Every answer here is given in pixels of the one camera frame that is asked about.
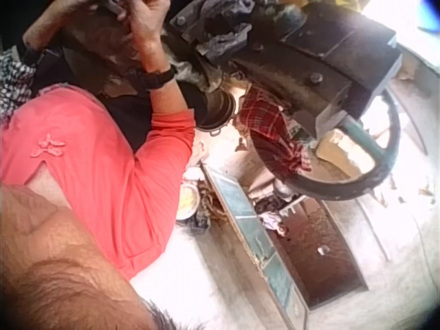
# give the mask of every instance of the black and white checkered fabric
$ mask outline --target black and white checkered fabric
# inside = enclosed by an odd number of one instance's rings
[[[30,100],[36,66],[14,56],[14,49],[0,55],[0,124],[8,123],[15,110]]]

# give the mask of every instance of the pink shirt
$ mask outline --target pink shirt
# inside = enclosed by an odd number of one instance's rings
[[[58,88],[18,109],[1,132],[1,181],[26,184],[42,162],[105,256],[132,278],[164,250],[191,156],[192,111],[154,115],[133,154],[87,92]]]

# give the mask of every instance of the woman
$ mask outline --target woman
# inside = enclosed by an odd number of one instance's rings
[[[75,8],[91,2],[55,0],[25,33],[25,53],[38,52]],[[153,108],[146,142],[133,154],[92,95],[71,86],[50,87],[2,126],[1,181],[26,185],[71,208],[104,255],[130,279],[169,240],[195,122],[160,41],[169,0],[127,3],[144,69],[156,82],[146,86]]]

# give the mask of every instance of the person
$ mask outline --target person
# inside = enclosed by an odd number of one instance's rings
[[[54,85],[29,100],[26,79],[32,80],[36,68],[25,62],[34,60],[73,12],[91,4],[51,2],[23,35],[21,61],[13,52],[2,58],[0,109],[6,120],[0,179],[70,208],[105,257],[131,279],[158,258],[170,238],[191,155],[194,114],[160,40],[169,0],[126,1],[144,71],[159,82],[149,87],[151,130],[138,150],[133,152],[102,103],[82,89]]]
[[[189,329],[136,294],[73,210],[25,186],[0,195],[2,329]]]

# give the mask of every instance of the steering wheel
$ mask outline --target steering wheel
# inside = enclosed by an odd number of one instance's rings
[[[276,154],[273,141],[262,135],[251,133],[251,138],[256,147],[258,156],[266,167],[284,184],[292,190],[316,199],[329,201],[342,201],[365,195],[371,189],[381,184],[390,174],[399,150],[400,121],[397,111],[397,101],[388,88],[382,92],[382,99],[388,105],[390,120],[389,140],[385,148],[382,148],[351,116],[347,116],[337,128],[348,135],[356,144],[361,146],[374,160],[372,170],[361,175],[357,179],[339,182],[324,182],[305,177],[301,174],[292,173],[281,178],[276,172]]]

